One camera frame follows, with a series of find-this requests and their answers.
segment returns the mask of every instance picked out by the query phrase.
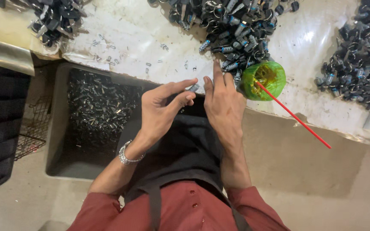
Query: metal edge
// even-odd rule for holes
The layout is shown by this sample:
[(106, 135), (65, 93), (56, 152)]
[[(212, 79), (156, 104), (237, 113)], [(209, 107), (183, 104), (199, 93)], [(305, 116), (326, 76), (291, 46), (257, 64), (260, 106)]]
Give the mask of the metal edge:
[(0, 67), (35, 76), (30, 50), (0, 42)]

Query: forearm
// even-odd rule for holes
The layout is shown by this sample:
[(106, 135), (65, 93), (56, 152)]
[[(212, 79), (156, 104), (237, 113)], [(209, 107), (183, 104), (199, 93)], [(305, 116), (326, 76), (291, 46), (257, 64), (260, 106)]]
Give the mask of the forearm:
[[(151, 146), (151, 141), (139, 131), (135, 139), (126, 148), (125, 156), (129, 160), (137, 160)], [(121, 189), (131, 180), (135, 168), (136, 164), (124, 165), (119, 157), (116, 157), (92, 182), (88, 192), (121, 193)]]
[(224, 144), (221, 162), (221, 179), (224, 188), (244, 189), (252, 186), (242, 145), (242, 136), (233, 144)]

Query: pile of keys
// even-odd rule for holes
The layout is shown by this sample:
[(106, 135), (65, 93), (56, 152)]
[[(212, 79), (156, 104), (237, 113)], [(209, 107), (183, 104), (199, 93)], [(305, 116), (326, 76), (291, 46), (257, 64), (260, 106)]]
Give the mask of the pile of keys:
[(370, 110), (370, 0), (362, 0), (354, 27), (345, 24), (337, 38), (339, 49), (322, 66), (324, 77), (316, 77), (321, 91), (362, 103)]
[(299, 9), (297, 1), (273, 7), (273, 0), (167, 0), (171, 10), (169, 20), (188, 31), (198, 25), (206, 28), (207, 36), (199, 47), (204, 52), (222, 53), (227, 60), (223, 70), (240, 81), (242, 72), (253, 64), (272, 60), (266, 37), (272, 35), (278, 24), (277, 16)]
[(65, 35), (74, 39), (78, 32), (87, 33), (77, 27), (81, 17), (87, 17), (78, 0), (27, 0), (38, 17), (28, 26), (42, 44), (51, 47), (55, 41)]

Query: metal watch band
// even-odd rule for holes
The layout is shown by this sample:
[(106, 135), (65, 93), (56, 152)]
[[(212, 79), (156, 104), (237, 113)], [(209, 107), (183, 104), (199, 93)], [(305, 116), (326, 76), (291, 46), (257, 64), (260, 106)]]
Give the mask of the metal watch band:
[(124, 165), (130, 165), (130, 164), (135, 164), (137, 162), (139, 162), (140, 160), (142, 160), (142, 158), (145, 156), (145, 154), (143, 154), (139, 159), (137, 160), (128, 160), (125, 156), (125, 149), (126, 147), (131, 143), (132, 140), (129, 140), (128, 142), (126, 142), (122, 148), (119, 150), (119, 160), (121, 161), (121, 163), (123, 163)]

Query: red shirt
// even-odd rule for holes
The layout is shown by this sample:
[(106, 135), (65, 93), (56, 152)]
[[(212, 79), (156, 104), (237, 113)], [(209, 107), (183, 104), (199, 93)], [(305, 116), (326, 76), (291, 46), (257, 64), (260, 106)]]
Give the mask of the red shirt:
[[(234, 208), (254, 230), (289, 230), (260, 196), (256, 187), (228, 190)], [(160, 231), (237, 231), (231, 208), (193, 181), (179, 181), (161, 189)], [(68, 231), (148, 231), (149, 196), (143, 194), (121, 209), (118, 198), (90, 193)]]

